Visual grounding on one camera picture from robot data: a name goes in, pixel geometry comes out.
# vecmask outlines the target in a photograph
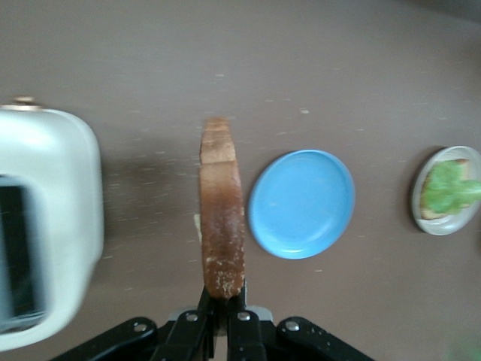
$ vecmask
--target white plate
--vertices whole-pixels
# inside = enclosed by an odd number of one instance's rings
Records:
[[[463,209],[458,214],[450,214],[449,216],[437,220],[424,220],[421,217],[420,199],[422,185],[433,165],[437,162],[454,159],[468,159],[470,168],[470,179],[481,181],[481,155],[469,147],[451,147],[441,150],[434,154],[424,168],[419,173],[416,184],[413,189],[412,208],[413,215],[419,227],[432,235],[448,235],[461,229],[468,223],[479,208],[479,202],[474,202],[470,207]]]

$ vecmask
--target screw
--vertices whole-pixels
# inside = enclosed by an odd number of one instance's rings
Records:
[[[143,332],[147,329],[147,325],[144,325],[143,323],[135,323],[134,325],[134,331],[136,332]]]
[[[197,314],[187,314],[186,319],[189,322],[195,322],[196,320],[198,320],[198,317]]]
[[[289,331],[298,331],[299,329],[301,329],[299,327],[299,324],[297,322],[294,322],[294,321],[287,321],[286,322],[286,328]]]
[[[239,312],[237,318],[241,321],[248,321],[250,320],[250,314],[249,312]]]

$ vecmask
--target toast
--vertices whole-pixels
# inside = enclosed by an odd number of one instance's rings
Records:
[[[205,287],[212,298],[230,299],[244,285],[244,202],[227,119],[205,123],[199,186]]]
[[[469,160],[468,159],[456,159],[455,160],[458,164],[462,166],[462,176],[461,179],[466,181],[470,179],[470,166],[469,166]],[[426,206],[424,202],[424,191],[426,188],[426,185],[429,182],[429,175],[426,176],[426,179],[422,185],[421,189],[421,197],[420,197],[420,208],[421,208],[421,217],[423,220],[439,220],[441,218],[449,216],[448,213],[436,213],[435,211],[431,210],[429,207]]]

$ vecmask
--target bread slice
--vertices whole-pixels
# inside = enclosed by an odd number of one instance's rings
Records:
[[[199,172],[204,284],[215,299],[244,285],[244,201],[228,121],[205,123]]]
[[[469,166],[469,160],[468,159],[456,159],[455,160],[458,164],[462,166],[462,176],[461,178],[463,180],[468,180],[470,179],[470,166]],[[422,185],[422,190],[421,190],[421,199],[420,199],[420,207],[421,207],[421,217],[423,220],[439,220],[440,218],[447,217],[447,213],[436,213],[435,211],[431,210],[424,204],[424,191],[426,188],[426,185],[428,184],[429,181],[429,174],[426,177],[423,185]]]

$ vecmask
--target small plate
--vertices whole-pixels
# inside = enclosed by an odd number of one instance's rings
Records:
[[[257,180],[250,197],[250,228],[275,256],[314,256],[344,232],[354,198],[351,175],[338,158],[321,150],[292,152]]]
[[[449,235],[461,229],[468,223],[479,208],[479,202],[474,202],[471,206],[464,208],[458,214],[450,214],[449,216],[439,218],[437,220],[425,220],[421,216],[421,191],[425,179],[437,162],[454,159],[468,159],[470,169],[470,179],[481,181],[481,155],[469,147],[451,147],[441,150],[434,154],[425,164],[419,173],[413,189],[413,198],[411,201],[414,220],[421,229],[432,235]]]

